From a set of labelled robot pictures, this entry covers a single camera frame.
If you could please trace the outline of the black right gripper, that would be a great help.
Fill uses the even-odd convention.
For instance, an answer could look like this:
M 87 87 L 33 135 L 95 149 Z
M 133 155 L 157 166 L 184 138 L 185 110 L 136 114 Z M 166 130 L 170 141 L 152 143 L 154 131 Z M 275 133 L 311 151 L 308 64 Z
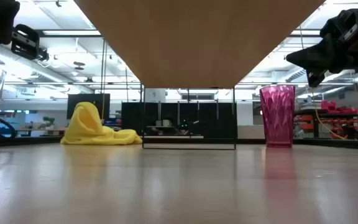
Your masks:
M 320 30 L 323 39 L 316 45 L 292 52 L 286 61 L 304 68 L 309 87 L 317 87 L 325 79 L 325 70 L 358 71 L 358 9 L 341 11 L 327 20 Z

